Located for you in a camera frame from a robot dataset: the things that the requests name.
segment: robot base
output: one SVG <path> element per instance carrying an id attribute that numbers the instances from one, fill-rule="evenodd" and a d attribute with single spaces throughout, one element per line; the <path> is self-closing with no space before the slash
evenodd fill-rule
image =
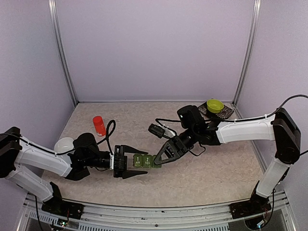
<path id="1" fill-rule="evenodd" d="M 260 214 L 264 213 L 266 210 L 271 210 L 269 198 L 264 198 L 256 194 L 258 184 L 259 182 L 255 186 L 249 200 L 229 205 L 233 219 Z"/>
<path id="2" fill-rule="evenodd" d="M 79 203 L 62 200 L 58 186 L 52 182 L 50 184 L 53 189 L 53 198 L 43 203 L 42 210 L 65 218 L 80 220 L 84 206 Z"/>

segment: green block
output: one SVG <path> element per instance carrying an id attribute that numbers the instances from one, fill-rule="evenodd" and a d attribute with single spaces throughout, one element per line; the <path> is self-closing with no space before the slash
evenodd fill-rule
<path id="1" fill-rule="evenodd" d="M 143 155 L 143 167 L 152 168 L 152 156 Z"/>
<path id="2" fill-rule="evenodd" d="M 142 167 L 143 165 L 143 156 L 140 154 L 134 154 L 134 162 L 133 166 L 134 167 Z"/>
<path id="3" fill-rule="evenodd" d="M 156 165 L 156 164 L 154 164 L 154 160 L 155 160 L 156 156 L 157 156 L 157 155 L 154 155 L 154 156 L 153 156 L 152 168 L 161 168 L 162 165 Z"/>

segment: bowl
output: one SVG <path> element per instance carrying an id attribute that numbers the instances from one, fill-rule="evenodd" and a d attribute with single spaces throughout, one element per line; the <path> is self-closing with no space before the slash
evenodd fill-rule
<path id="1" fill-rule="evenodd" d="M 73 141 L 74 139 L 70 137 L 64 137 L 58 140 L 58 142 L 54 146 L 55 152 L 65 153 L 69 150 L 72 150 L 74 148 Z"/>
<path id="2" fill-rule="evenodd" d="M 207 105 L 208 110 L 212 113 L 215 113 L 215 114 L 221 112 L 221 110 L 225 106 L 225 105 L 223 105 L 223 103 L 221 101 L 214 100 L 214 99 L 208 100 L 206 102 L 206 105 Z"/>

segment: purple wall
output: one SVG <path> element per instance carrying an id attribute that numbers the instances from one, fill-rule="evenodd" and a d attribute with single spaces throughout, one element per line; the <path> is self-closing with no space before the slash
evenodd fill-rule
<path id="1" fill-rule="evenodd" d="M 48 1 L 0 1 L 0 131 L 52 148 L 73 111 Z M 16 230 L 26 192 L 0 179 L 0 229 Z"/>
<path id="2" fill-rule="evenodd" d="M 259 116 L 274 111 L 294 94 L 308 94 L 308 2 L 263 0 L 257 37 L 239 102 L 240 112 Z M 308 149 L 308 100 L 285 106 L 302 132 L 302 151 Z M 257 143 L 266 162 L 275 153 L 273 142 Z M 300 231 L 308 227 L 308 154 L 291 167 L 282 187 Z"/>
<path id="3" fill-rule="evenodd" d="M 231 101 L 253 6 L 246 0 L 58 1 L 78 99 Z"/>

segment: white cup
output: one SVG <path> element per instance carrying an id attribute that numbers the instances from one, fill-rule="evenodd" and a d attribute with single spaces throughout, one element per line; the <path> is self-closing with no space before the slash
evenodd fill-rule
<path id="1" fill-rule="evenodd" d="M 55 152 L 65 153 L 69 150 L 72 150 L 74 148 L 73 141 L 74 139 L 70 137 L 64 137 L 58 140 L 58 142 L 54 145 Z"/>

